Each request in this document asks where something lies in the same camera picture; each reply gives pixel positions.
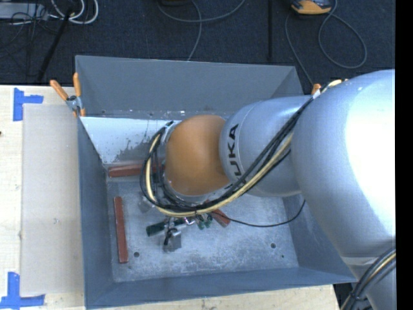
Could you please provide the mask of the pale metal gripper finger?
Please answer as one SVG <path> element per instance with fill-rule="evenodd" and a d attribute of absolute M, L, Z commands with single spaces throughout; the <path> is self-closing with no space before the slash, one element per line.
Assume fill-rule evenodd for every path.
<path fill-rule="evenodd" d="M 169 228 L 165 234 L 162 249 L 166 253 L 174 252 L 181 248 L 181 231 L 175 227 Z"/>
<path fill-rule="evenodd" d="M 146 213 L 153 208 L 153 204 L 144 196 L 139 197 L 137 206 L 142 213 Z"/>

